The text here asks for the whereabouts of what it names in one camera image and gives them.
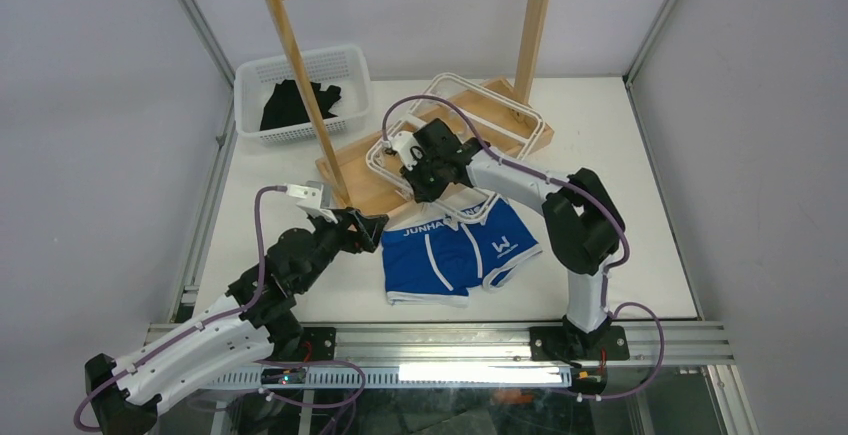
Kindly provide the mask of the blue boxer underwear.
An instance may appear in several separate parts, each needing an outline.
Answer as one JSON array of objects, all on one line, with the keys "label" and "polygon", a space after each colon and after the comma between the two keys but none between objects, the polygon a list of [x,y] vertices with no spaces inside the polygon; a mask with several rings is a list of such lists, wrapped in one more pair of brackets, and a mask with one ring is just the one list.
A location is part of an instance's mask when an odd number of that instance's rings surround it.
[{"label": "blue boxer underwear", "polygon": [[450,216],[384,232],[384,288],[392,305],[465,307],[470,291],[496,292],[542,247],[515,210],[499,199],[481,223]]}]

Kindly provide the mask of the white plastic clip hanger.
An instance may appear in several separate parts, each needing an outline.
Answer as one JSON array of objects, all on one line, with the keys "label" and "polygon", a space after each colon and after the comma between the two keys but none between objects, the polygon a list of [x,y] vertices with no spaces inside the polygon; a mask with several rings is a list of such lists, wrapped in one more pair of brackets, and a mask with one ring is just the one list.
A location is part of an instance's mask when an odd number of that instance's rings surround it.
[{"label": "white plastic clip hanger", "polygon": [[483,223],[501,199],[542,213],[557,187],[525,158],[547,144],[547,128],[531,107],[443,73],[390,106],[365,160],[407,199],[455,222]]}]

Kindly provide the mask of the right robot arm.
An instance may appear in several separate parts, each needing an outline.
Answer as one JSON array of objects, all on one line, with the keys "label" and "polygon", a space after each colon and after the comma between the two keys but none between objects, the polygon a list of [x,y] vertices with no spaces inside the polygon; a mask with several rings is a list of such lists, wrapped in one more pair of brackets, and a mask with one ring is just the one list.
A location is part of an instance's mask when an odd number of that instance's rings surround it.
[{"label": "right robot arm", "polygon": [[451,185],[492,192],[543,217],[551,249],[568,275],[568,307],[549,348],[565,360],[588,360],[611,328],[610,256],[628,255],[625,224],[599,176],[586,168],[555,175],[524,164],[473,136],[466,141],[436,119],[385,141],[418,202],[437,201]]}]

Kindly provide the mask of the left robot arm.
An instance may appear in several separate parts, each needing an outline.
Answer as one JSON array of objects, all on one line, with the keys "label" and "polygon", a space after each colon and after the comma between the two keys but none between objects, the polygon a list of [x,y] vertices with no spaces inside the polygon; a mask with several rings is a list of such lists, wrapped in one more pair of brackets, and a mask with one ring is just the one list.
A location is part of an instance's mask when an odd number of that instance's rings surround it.
[{"label": "left robot arm", "polygon": [[375,252],[389,222],[354,208],[331,214],[312,216],[311,229],[289,229],[261,249],[258,264],[201,315],[133,354],[89,359],[85,403],[97,420],[94,431],[145,434],[182,399],[245,364],[313,360],[313,343],[293,313],[297,296],[339,253]]}]

